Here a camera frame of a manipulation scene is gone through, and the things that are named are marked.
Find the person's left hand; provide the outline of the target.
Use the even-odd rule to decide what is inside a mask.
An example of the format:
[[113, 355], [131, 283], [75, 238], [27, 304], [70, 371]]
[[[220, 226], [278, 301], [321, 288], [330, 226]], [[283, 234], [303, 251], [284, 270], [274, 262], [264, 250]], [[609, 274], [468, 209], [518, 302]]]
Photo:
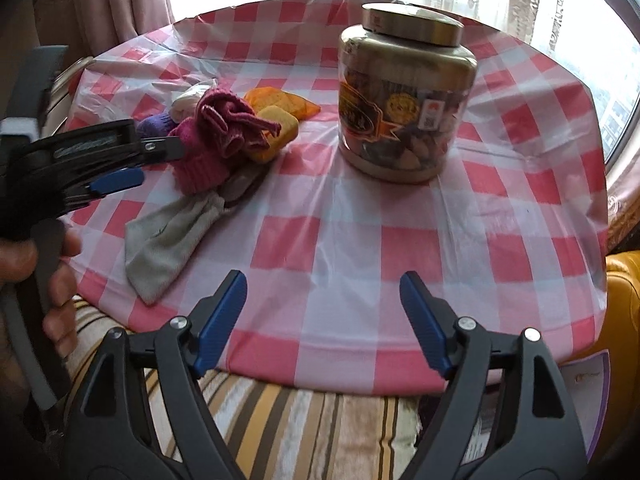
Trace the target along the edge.
[[[66, 230], [62, 257], [49, 280], [52, 307], [43, 321], [43, 331], [55, 345], [60, 356], [66, 358], [77, 346], [74, 297], [77, 294], [75, 274], [66, 260], [81, 251], [81, 241], [73, 230]], [[7, 284], [23, 281], [35, 270], [38, 252], [32, 240], [26, 242], [1, 241], [1, 289]]]

